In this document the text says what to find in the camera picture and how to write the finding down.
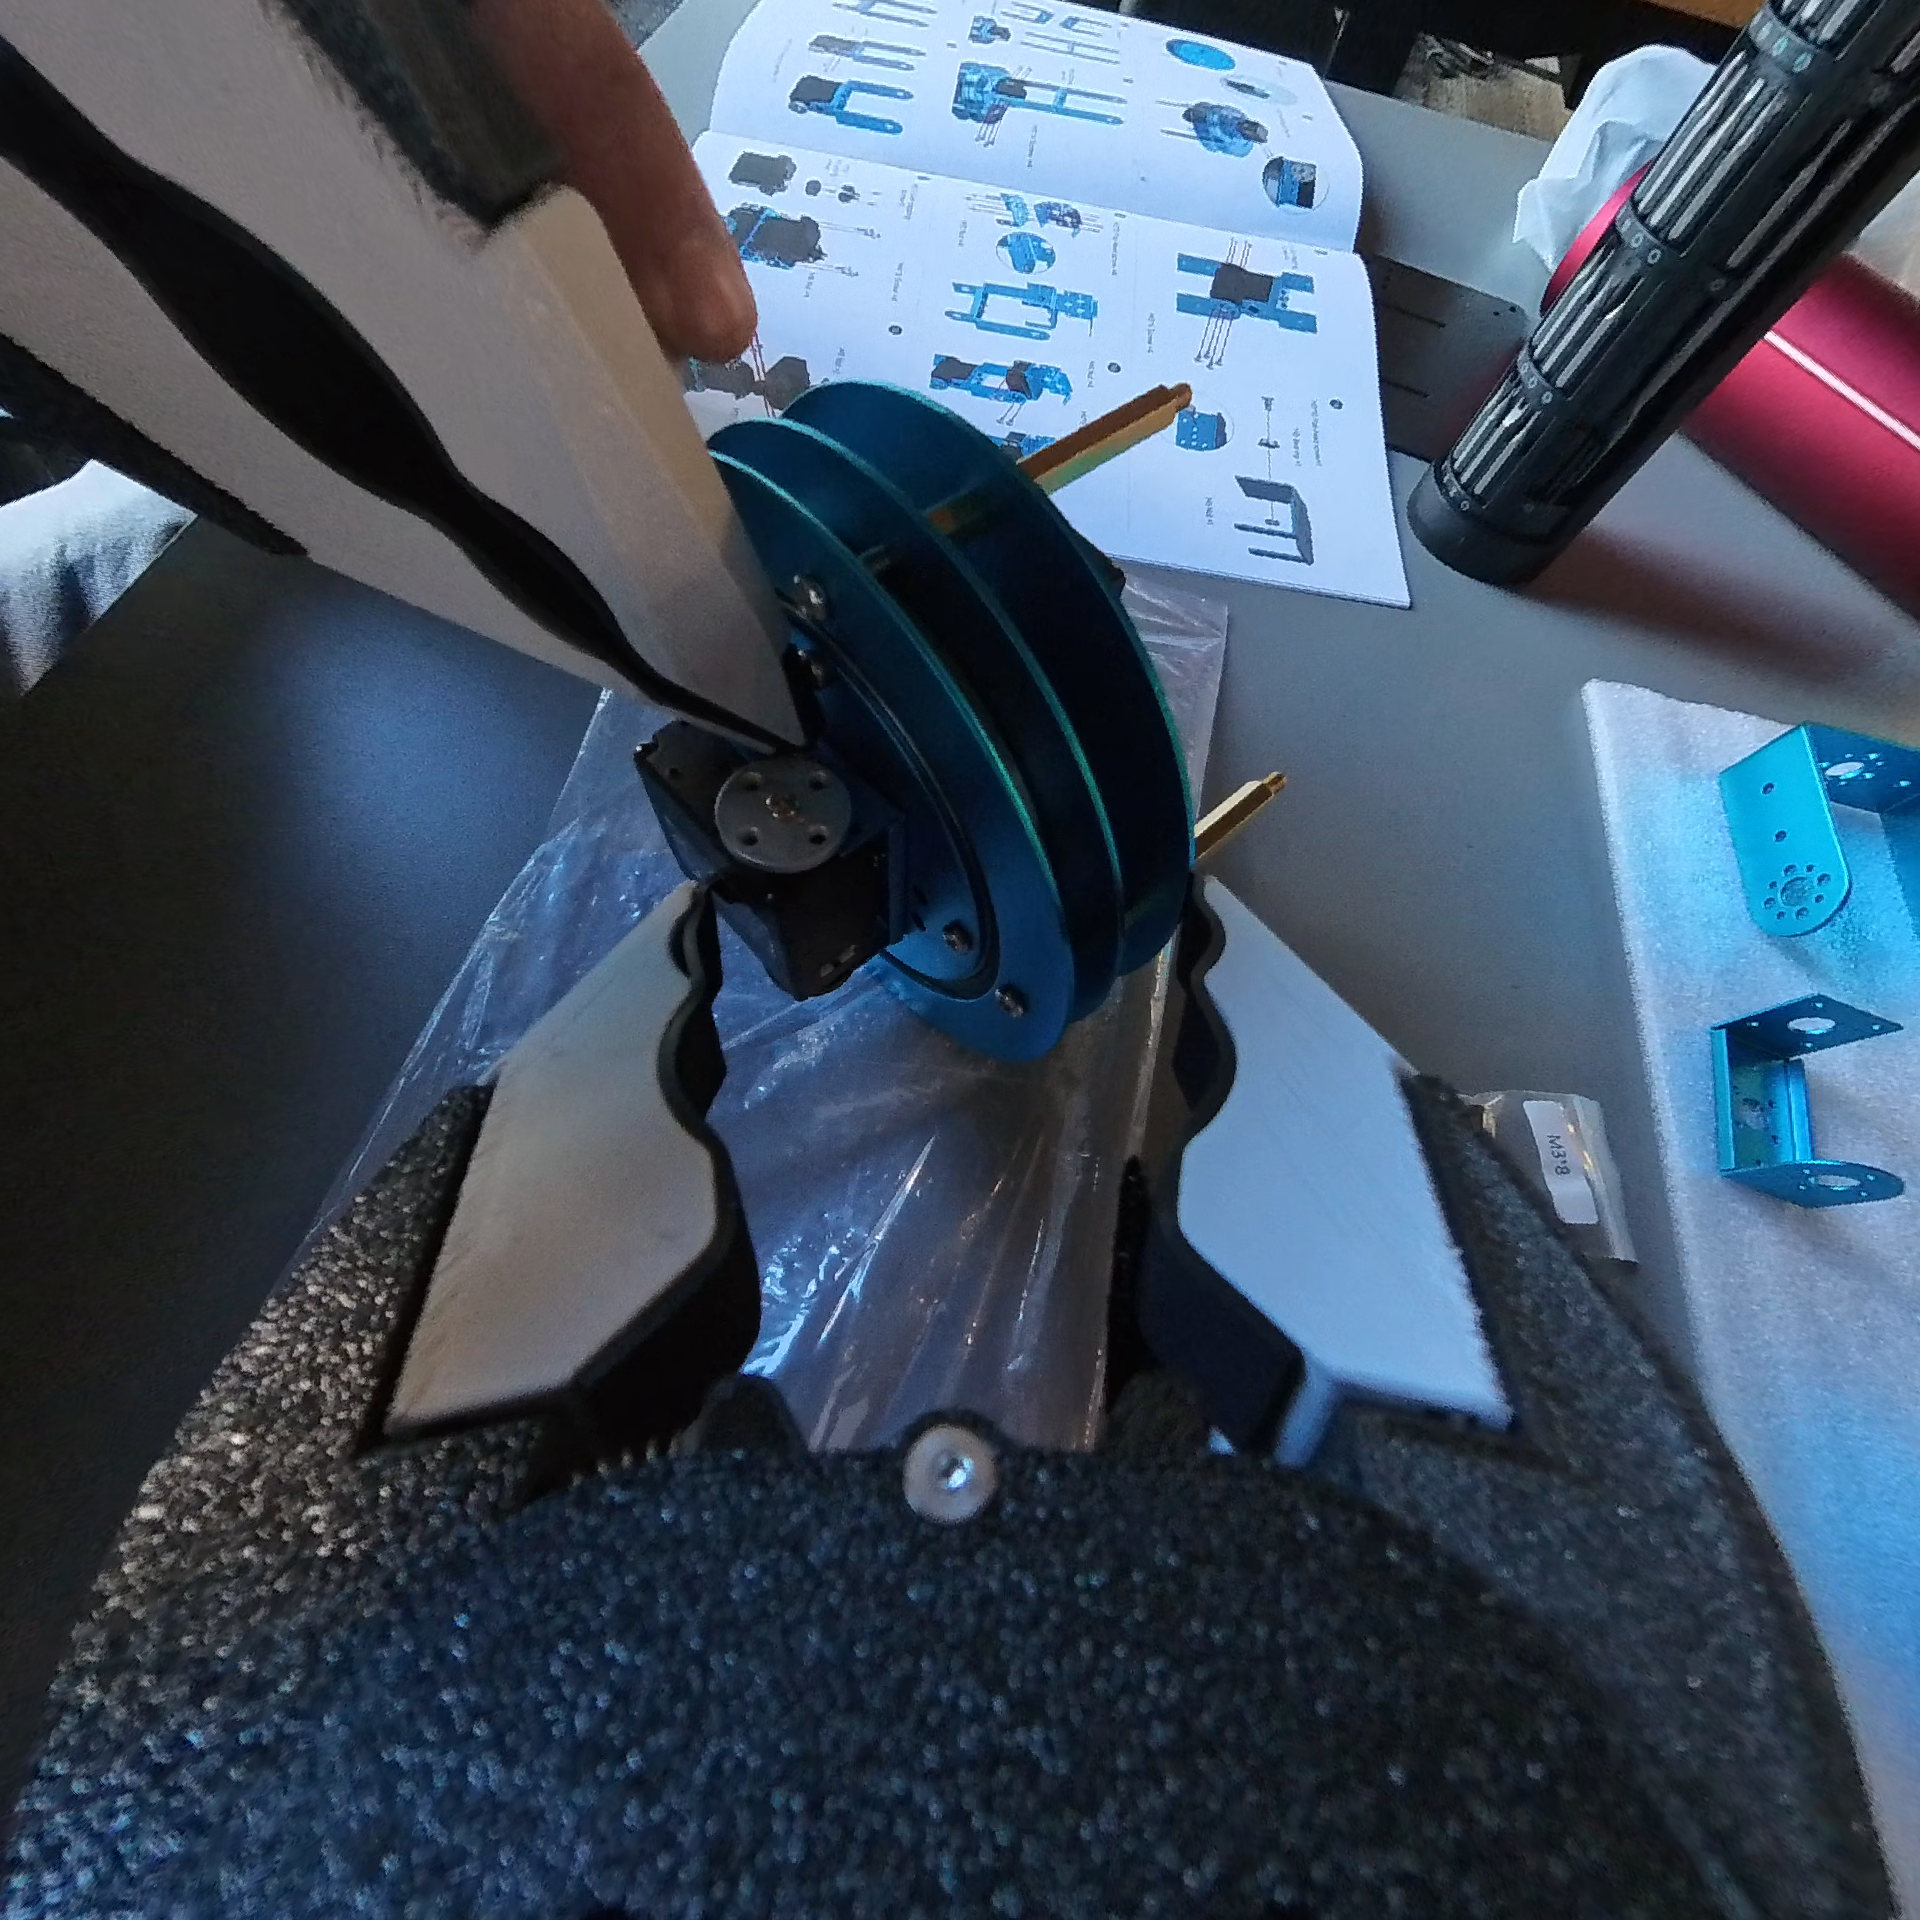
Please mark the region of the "printed instruction manual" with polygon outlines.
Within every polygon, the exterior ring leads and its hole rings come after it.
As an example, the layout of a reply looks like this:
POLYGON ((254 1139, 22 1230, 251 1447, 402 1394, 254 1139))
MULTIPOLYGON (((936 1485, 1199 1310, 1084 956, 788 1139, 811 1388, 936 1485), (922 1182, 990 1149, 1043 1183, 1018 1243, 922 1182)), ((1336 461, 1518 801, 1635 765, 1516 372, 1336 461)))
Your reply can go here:
POLYGON ((759 305, 683 374, 706 435, 864 378, 1023 460, 1190 383, 1068 486, 1076 530, 1408 605, 1360 156, 1307 63, 1076 4, 776 3, 694 150, 759 305))

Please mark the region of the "large blue metal bracket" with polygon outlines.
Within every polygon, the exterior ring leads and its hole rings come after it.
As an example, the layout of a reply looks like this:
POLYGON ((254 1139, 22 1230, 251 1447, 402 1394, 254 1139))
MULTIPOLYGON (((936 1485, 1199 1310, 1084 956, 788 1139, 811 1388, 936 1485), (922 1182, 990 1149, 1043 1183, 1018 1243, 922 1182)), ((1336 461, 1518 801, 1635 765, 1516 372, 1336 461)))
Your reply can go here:
POLYGON ((1763 932, 1825 929, 1854 889, 1835 807, 1872 812, 1918 923, 1918 749, 1809 725, 1776 737, 1719 774, 1750 917, 1763 932))

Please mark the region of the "person's grey pants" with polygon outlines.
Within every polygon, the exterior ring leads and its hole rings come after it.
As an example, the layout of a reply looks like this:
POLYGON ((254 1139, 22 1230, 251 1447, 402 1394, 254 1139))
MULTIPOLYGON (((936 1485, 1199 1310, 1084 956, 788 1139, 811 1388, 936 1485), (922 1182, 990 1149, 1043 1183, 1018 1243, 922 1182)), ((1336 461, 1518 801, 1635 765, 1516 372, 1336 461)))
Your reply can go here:
POLYGON ((2 701, 18 701, 193 521, 106 465, 2 510, 2 701))

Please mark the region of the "person's left hand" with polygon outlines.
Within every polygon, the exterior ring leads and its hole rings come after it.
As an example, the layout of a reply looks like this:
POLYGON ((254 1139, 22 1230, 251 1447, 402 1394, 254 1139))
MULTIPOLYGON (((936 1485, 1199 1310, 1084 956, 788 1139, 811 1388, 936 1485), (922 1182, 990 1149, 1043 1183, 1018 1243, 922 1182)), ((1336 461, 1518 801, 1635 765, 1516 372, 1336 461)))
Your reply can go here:
POLYGON ((728 362, 758 301, 729 229, 640 55, 602 3, 475 3, 490 57, 598 210, 666 353, 728 362))

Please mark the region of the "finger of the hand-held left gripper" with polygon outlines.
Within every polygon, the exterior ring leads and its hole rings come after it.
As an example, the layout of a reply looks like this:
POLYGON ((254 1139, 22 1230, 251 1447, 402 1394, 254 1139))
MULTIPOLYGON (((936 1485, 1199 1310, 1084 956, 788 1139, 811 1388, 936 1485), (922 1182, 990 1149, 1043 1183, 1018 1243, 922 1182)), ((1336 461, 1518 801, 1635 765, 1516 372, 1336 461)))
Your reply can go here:
MULTIPOLYGON (((460 7, 506 79, 472 4, 460 7)), ((451 372, 425 372, 425 402, 466 476, 553 541, 644 665, 747 717, 752 745, 798 740, 777 602, 609 230, 532 122, 555 179, 474 253, 486 311, 456 321, 451 372)), ((95 441, 58 435, 46 402, 4 391, 4 405, 32 433, 107 465, 95 441)), ((199 514, 243 534, 230 514, 199 514)), ((474 562, 537 594, 539 561, 474 562)))
POLYGON ((606 602, 553 543, 535 597, 479 566, 433 519, 337 470, 216 369, 107 242, 4 161, 4 391, 55 410, 55 433, 270 548, 311 561, 522 654, 711 731, 752 723, 670 685, 618 636, 606 602))

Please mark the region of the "pile of small screw bags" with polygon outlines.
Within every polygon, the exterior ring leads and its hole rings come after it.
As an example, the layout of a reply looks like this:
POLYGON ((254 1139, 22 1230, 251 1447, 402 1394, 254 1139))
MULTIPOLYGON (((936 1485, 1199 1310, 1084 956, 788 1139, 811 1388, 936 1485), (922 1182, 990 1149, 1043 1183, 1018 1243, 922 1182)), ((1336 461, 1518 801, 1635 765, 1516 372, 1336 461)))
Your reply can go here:
POLYGON ((1638 1265, 1620 1177, 1596 1100, 1497 1091, 1468 1095, 1468 1105, 1586 1260, 1638 1265))

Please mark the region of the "clear plastic bag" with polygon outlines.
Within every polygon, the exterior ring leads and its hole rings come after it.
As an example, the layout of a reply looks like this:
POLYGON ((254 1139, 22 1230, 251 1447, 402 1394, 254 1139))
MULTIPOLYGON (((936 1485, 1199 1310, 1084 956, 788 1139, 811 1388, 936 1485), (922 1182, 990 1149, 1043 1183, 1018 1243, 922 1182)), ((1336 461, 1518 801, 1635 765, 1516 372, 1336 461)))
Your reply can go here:
MULTIPOLYGON (((681 883, 634 751, 664 716, 609 692, 528 854, 428 1019, 335 1199, 498 1059, 681 883)), ((761 1274, 750 1366, 816 1450, 969 1411, 1019 1445, 1100 1425, 1121 1174, 1136 1151, 1169 961, 1035 1063, 952 1045, 866 965, 791 1001, 723 932, 714 1004, 732 1154, 761 1274)))

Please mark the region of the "grey desk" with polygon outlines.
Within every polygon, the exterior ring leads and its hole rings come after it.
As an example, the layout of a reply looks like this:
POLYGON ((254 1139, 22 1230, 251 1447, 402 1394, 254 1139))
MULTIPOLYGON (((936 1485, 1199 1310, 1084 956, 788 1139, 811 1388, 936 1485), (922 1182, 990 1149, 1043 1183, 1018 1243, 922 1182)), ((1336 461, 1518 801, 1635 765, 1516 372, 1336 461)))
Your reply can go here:
MULTIPOLYGON (((1684 441, 1548 574, 1396 613, 1246 582, 1226 883, 1459 1089, 1603 1101, 1663 1332, 1684 1282, 1586 681, 1915 731, 1915 625, 1684 441)), ((4 1695, 298 1251, 593 714, 555 669, 196 524, 4 714, 4 1695)))

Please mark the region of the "small blue metal bracket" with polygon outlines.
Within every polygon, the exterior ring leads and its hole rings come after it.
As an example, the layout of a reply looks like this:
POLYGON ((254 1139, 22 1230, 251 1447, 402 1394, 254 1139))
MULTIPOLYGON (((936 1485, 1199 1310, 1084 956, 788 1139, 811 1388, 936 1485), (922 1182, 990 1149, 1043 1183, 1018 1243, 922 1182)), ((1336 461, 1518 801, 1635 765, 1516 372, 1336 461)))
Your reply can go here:
POLYGON ((1713 1028, 1719 1174, 1802 1209, 1887 1203, 1904 1182, 1883 1169, 1816 1151, 1809 1077, 1812 1051, 1902 1031, 1830 995, 1810 995, 1713 1028))

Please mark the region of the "blue rotary base assembly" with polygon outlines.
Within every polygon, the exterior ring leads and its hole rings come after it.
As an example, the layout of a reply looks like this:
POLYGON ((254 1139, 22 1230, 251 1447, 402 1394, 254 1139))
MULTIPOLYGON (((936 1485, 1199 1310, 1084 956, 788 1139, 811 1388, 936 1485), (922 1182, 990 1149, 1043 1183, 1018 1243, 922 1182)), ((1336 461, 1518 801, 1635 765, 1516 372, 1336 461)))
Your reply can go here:
POLYGON ((675 723, 666 844, 791 998, 872 961, 930 1026, 1043 1055, 1178 929, 1184 751, 1115 566, 972 423, 839 382, 711 455, 785 602, 803 742, 675 723))

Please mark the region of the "white crumpled paper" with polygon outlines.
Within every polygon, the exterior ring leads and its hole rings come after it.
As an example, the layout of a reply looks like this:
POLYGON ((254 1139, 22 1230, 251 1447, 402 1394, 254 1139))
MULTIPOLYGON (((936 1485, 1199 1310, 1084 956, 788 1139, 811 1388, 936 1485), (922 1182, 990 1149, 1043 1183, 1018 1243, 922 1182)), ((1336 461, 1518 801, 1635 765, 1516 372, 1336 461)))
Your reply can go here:
POLYGON ((1556 269, 1618 186, 1687 114, 1715 66, 1672 45, 1643 45, 1594 73, 1542 173, 1522 186, 1513 238, 1556 269))

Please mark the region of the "white foam sheet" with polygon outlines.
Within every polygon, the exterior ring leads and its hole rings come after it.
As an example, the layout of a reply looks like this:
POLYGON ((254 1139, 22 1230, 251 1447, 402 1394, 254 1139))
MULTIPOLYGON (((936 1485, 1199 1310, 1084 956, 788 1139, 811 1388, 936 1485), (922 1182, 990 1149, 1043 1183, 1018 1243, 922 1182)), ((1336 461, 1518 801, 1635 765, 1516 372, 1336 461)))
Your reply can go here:
POLYGON ((1882 828, 1842 822, 1854 893, 1825 930, 1750 919, 1719 772, 1758 716, 1594 681, 1588 717, 1696 1374, 1799 1577, 1915 1627, 1915 939, 1882 828), (1804 1209, 1716 1173, 1711 1031, 1833 991, 1902 1033, 1809 1066, 1816 1148, 1896 1173, 1804 1209))

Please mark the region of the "red metal cylinder case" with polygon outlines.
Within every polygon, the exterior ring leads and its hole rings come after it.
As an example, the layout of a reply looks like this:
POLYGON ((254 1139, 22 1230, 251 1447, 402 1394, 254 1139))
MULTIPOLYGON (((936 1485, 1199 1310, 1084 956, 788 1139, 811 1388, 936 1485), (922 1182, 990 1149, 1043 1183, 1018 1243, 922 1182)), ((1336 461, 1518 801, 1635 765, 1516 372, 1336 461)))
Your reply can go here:
POLYGON ((1918 309, 1838 258, 1684 435, 1887 597, 1918 597, 1918 309))

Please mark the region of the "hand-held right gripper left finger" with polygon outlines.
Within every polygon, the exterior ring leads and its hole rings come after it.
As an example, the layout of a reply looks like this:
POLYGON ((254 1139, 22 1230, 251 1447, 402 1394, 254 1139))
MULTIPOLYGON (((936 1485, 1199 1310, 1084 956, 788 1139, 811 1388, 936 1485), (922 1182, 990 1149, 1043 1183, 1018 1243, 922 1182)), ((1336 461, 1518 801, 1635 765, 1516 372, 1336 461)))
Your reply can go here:
POLYGON ((714 901, 687 883, 500 1066, 391 1391, 391 1433, 550 1413, 670 1436, 754 1345, 754 1251, 710 1124, 714 901))

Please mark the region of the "black screwdriver bit holder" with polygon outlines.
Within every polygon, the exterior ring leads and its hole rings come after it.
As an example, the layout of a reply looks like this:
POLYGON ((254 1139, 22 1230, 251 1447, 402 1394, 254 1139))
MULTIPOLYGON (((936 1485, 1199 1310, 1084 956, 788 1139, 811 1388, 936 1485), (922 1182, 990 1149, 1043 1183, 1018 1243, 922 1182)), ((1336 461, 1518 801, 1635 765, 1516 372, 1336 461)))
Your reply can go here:
POLYGON ((1512 370, 1416 486, 1412 534, 1475 580, 1531 582, 1915 157, 1918 4, 1766 4, 1563 257, 1512 370))

